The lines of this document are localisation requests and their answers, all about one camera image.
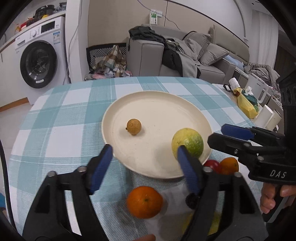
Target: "wooden baseboard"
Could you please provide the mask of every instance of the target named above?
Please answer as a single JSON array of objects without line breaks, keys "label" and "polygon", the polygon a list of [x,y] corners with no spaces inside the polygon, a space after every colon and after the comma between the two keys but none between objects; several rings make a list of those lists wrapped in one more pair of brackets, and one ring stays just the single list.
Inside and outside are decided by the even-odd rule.
[{"label": "wooden baseboard", "polygon": [[0,107],[0,112],[8,110],[8,109],[16,107],[16,106],[19,106],[19,105],[22,105],[22,104],[26,104],[26,103],[29,103],[29,100],[27,97]]}]

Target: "white curtain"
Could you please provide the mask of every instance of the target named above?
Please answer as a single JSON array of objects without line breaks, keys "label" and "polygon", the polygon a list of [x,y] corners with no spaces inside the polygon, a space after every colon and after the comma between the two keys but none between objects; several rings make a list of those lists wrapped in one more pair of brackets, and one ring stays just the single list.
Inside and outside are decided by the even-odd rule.
[{"label": "white curtain", "polygon": [[274,68],[279,38],[279,26],[274,17],[253,10],[250,62]]}]

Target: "headboard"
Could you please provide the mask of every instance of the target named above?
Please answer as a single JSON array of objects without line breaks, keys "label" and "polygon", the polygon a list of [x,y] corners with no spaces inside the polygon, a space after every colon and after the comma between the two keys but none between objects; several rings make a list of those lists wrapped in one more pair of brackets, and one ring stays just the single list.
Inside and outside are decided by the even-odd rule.
[{"label": "headboard", "polygon": [[209,33],[212,35],[213,44],[229,50],[231,57],[238,59],[244,64],[249,62],[249,47],[233,33],[215,24],[214,27],[210,27]]}]

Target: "blue gripper pad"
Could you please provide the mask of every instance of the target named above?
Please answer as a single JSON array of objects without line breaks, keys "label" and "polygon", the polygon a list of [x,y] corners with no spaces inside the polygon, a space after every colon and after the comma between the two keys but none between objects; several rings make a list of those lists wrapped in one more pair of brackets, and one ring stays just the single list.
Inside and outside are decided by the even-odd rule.
[{"label": "blue gripper pad", "polygon": [[198,195],[201,189],[200,178],[202,177],[197,176],[197,173],[194,171],[190,164],[189,158],[190,154],[188,153],[186,147],[180,146],[178,148],[178,161],[184,173],[187,187],[191,192]]},{"label": "blue gripper pad", "polygon": [[221,132],[223,135],[234,137],[237,139],[248,141],[250,139],[253,139],[255,135],[249,130],[244,127],[224,124],[221,127]]},{"label": "blue gripper pad", "polygon": [[100,189],[112,158],[112,146],[106,144],[99,156],[93,157],[87,164],[87,185],[91,194]]}]

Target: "floor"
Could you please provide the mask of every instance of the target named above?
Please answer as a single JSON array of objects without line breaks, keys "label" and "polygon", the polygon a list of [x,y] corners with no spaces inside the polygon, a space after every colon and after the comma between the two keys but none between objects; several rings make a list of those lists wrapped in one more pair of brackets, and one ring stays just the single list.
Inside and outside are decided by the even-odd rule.
[{"label": "floor", "polygon": [[[30,109],[31,105],[27,103],[0,112],[0,140],[4,149],[6,161],[9,160],[19,127]],[[0,168],[0,193],[4,194],[2,168]]]}]

